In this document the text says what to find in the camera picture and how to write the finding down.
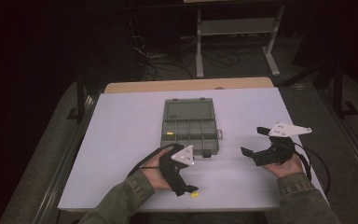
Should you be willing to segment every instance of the jacket sleeve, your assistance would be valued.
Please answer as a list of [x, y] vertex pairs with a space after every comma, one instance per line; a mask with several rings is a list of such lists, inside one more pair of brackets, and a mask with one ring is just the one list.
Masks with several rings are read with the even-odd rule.
[[339, 223], [322, 193], [304, 174], [288, 175], [277, 180], [281, 194], [282, 223]]
[[114, 186], [80, 223], [130, 223], [131, 216], [154, 192], [146, 176], [137, 171]]

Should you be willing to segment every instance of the white table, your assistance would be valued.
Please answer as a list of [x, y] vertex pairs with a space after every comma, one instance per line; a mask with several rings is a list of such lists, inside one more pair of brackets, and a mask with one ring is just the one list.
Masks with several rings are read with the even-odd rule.
[[[178, 98], [213, 98], [220, 150], [210, 159], [181, 170], [188, 185], [199, 187], [199, 198], [188, 193], [158, 191], [140, 209], [164, 211], [251, 211], [279, 206], [276, 177], [241, 155], [240, 147], [264, 150], [267, 136], [256, 127], [292, 123], [276, 88], [149, 91], [102, 94], [95, 108], [59, 209], [87, 211], [95, 207], [131, 168], [160, 143], [164, 102]], [[300, 143], [298, 137], [293, 140]], [[304, 154], [301, 148], [297, 151]], [[322, 188], [312, 171], [312, 182]]]

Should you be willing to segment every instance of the white triangular marker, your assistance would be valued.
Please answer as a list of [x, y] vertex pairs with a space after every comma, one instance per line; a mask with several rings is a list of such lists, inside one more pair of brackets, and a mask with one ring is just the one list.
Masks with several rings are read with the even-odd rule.
[[193, 146], [188, 146], [171, 155], [171, 159], [186, 165], [193, 165]]
[[303, 128], [293, 124], [277, 122], [275, 126], [271, 129], [271, 131], [268, 133], [268, 135], [274, 137], [290, 137], [293, 135], [300, 135], [311, 132], [311, 128]]

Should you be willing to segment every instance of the hand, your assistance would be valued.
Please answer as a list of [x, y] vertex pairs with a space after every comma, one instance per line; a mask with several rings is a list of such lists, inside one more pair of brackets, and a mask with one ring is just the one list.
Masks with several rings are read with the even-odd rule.
[[292, 158], [283, 164], [268, 164], [263, 166], [265, 169], [271, 171], [277, 177], [284, 177], [286, 175], [292, 175], [296, 173], [303, 173], [301, 160], [293, 154]]
[[169, 189], [172, 190], [170, 185], [167, 183], [167, 181], [162, 177], [161, 172], [159, 171], [158, 165], [159, 165], [159, 158], [168, 152], [168, 149], [163, 149], [154, 156], [152, 159], [147, 161], [142, 167], [144, 169], [141, 170], [144, 173], [144, 175], [149, 180], [150, 184], [152, 185], [153, 189]]

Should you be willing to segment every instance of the small yellow object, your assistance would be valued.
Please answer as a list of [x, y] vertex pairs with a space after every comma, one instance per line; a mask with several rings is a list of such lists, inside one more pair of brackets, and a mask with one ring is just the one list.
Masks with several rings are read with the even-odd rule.
[[192, 192], [191, 194], [190, 194], [190, 197], [191, 198], [198, 198], [200, 196], [200, 194], [198, 193], [198, 192], [196, 192], [196, 191], [194, 191], [194, 192]]

